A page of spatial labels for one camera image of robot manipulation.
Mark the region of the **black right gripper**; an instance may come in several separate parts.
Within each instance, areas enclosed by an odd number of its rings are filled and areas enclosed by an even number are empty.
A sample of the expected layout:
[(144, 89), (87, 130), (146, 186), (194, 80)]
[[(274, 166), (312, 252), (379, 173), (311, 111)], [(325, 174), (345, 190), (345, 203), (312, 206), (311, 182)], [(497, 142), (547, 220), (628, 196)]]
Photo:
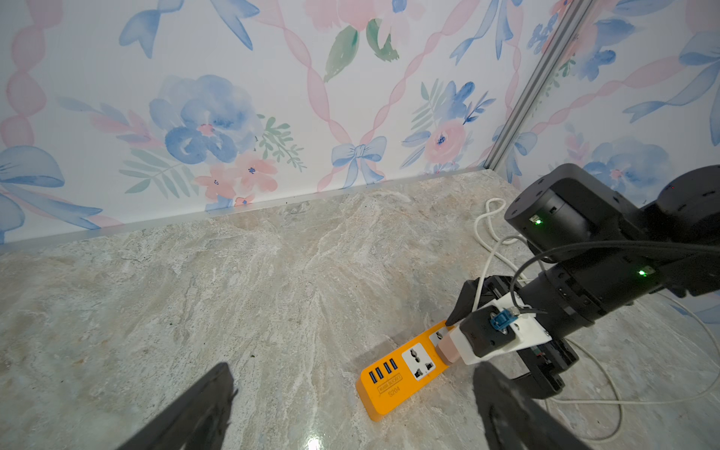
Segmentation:
[[(455, 326), (470, 317), (482, 326), (510, 326), (515, 315), (510, 307), (495, 307), (510, 293), (509, 276), (467, 280), (446, 326)], [(583, 327), (593, 326), (609, 313), (661, 288), (664, 276), (643, 258), (609, 258), (589, 262), (575, 258), (556, 264), (520, 288), (519, 298), (539, 309), (536, 320), (553, 338), (550, 342), (517, 348), (527, 371), (512, 382), (531, 399), (550, 399), (566, 384), (562, 374), (579, 361), (565, 337)]]

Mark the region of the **pink charger adapter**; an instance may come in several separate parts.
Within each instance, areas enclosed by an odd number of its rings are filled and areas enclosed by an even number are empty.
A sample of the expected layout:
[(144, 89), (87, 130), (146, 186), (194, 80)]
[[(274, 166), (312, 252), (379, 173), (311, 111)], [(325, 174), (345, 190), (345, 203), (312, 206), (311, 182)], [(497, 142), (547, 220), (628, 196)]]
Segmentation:
[(452, 366), (461, 360), (461, 354), (449, 334), (439, 340), (436, 346), (436, 352), (448, 366)]

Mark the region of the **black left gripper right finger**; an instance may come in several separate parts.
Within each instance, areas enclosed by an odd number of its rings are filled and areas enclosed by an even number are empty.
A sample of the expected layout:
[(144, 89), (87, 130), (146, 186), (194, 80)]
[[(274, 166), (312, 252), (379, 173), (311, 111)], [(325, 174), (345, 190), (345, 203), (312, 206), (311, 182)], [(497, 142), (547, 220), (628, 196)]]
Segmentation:
[(475, 367), (472, 388), (490, 449), (572, 450), (589, 447), (493, 365), (481, 363)]

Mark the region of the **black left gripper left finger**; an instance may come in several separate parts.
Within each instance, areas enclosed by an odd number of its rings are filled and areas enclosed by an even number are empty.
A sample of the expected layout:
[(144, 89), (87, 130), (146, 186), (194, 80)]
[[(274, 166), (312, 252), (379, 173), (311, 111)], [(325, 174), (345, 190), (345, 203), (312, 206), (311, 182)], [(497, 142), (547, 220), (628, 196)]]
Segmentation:
[(221, 362), (120, 447), (221, 449), (236, 394), (230, 367)]

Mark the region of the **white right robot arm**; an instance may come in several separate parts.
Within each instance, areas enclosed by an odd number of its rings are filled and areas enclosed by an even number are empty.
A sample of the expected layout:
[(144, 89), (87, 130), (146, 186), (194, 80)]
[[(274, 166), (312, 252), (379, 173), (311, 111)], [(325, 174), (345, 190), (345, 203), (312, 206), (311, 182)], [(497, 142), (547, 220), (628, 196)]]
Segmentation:
[(541, 272), (521, 281), (467, 281), (435, 348), (444, 363), (517, 354), (517, 385), (534, 399), (564, 389), (578, 361), (569, 336), (645, 294), (702, 296), (719, 287), (719, 169), (707, 166), (637, 207), (585, 170), (564, 164), (535, 181), (504, 218)]

